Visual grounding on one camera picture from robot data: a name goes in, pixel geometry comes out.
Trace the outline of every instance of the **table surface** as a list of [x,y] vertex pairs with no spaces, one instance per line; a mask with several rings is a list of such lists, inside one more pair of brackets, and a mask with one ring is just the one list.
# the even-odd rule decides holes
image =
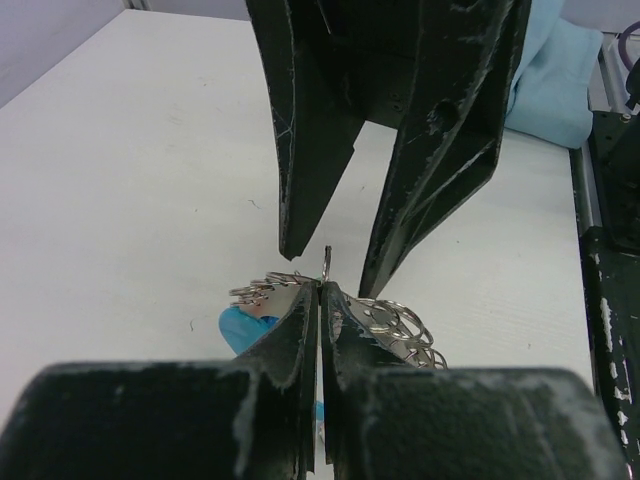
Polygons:
[[[0,110],[0,423],[43,366],[230,358],[227,291],[267,270],[357,291],[395,132],[366,124],[303,257],[277,250],[266,84],[247,22],[126,11]],[[449,365],[591,384],[569,155],[505,133],[494,178],[382,297]]]

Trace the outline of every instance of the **light blue towel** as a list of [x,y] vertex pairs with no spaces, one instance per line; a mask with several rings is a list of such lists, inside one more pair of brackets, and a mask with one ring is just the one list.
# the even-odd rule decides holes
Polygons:
[[591,132],[587,89],[603,36],[561,19],[562,4],[532,2],[505,126],[578,148]]

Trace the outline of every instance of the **blue object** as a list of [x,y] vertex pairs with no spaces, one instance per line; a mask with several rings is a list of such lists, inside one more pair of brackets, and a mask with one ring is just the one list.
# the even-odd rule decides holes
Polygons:
[[[220,314],[220,333],[236,355],[240,355],[278,322],[277,317],[256,318],[238,307],[227,308]],[[316,421],[324,422],[324,405],[316,402]]]
[[587,89],[603,36],[561,19],[562,4],[532,2],[505,126],[578,148],[591,132]]

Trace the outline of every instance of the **purple cable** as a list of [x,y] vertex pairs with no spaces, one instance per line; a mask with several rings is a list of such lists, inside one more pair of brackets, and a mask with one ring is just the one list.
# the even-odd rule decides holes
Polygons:
[[629,42],[631,34],[636,30],[640,30],[640,22],[629,25],[627,29],[620,34],[620,38],[618,39],[618,54],[620,55],[620,60],[622,60],[622,63],[629,71],[633,68],[633,62],[631,58],[629,58],[627,43]]

